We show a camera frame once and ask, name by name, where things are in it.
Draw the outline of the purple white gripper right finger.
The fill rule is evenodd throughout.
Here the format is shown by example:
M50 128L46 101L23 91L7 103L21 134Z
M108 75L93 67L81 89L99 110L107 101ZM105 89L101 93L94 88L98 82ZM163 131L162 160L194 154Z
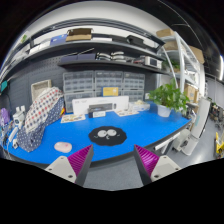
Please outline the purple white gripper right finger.
M180 170L180 167L167 155L158 156L141 146L135 145L133 154L143 185Z

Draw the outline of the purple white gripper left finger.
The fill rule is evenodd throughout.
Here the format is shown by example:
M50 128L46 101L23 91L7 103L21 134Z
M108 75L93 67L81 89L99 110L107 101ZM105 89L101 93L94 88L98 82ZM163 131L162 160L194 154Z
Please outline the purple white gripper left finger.
M68 157L58 157L46 168L46 171L83 186L93 155L93 146L86 146Z

